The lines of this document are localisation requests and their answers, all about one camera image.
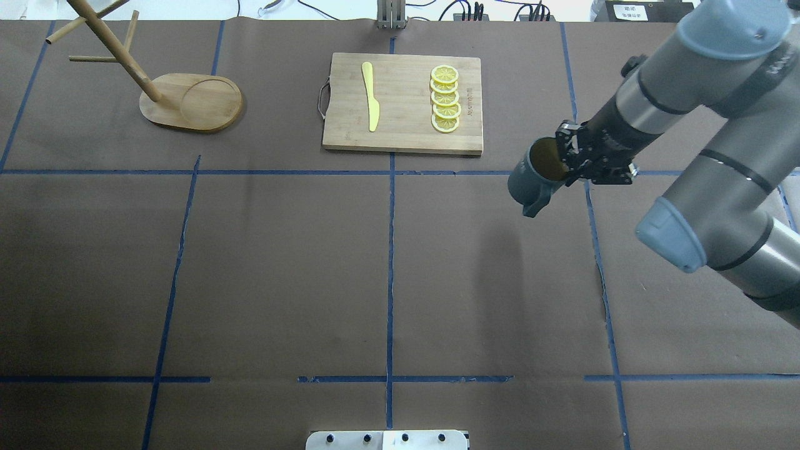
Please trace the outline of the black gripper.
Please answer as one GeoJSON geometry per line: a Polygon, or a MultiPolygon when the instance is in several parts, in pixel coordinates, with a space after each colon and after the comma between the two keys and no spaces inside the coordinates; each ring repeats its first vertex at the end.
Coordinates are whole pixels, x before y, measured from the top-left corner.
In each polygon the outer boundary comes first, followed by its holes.
{"type": "Polygon", "coordinates": [[[556,130],[556,146],[561,162],[570,164],[562,180],[566,187],[578,179],[595,185],[629,186],[638,175],[631,157],[609,146],[602,134],[593,134],[588,122],[577,129],[576,122],[562,121],[556,130]]]}

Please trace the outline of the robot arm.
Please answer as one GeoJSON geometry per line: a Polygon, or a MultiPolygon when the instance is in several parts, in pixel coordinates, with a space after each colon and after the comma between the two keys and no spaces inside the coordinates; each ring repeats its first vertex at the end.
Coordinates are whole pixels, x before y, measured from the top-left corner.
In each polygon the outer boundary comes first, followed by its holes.
{"type": "Polygon", "coordinates": [[[798,168],[798,44],[785,1],[703,1],[581,124],[556,133],[562,181],[630,183],[634,158],[700,108],[720,119],[635,228],[684,273],[708,268],[798,326],[798,233],[764,202],[798,168]]]}

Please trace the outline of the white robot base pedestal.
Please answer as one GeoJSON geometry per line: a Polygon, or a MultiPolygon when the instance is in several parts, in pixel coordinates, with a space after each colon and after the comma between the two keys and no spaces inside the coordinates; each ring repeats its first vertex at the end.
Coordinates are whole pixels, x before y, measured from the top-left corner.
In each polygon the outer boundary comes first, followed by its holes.
{"type": "Polygon", "coordinates": [[[469,449],[468,432],[457,429],[317,431],[306,449],[469,449]]]}

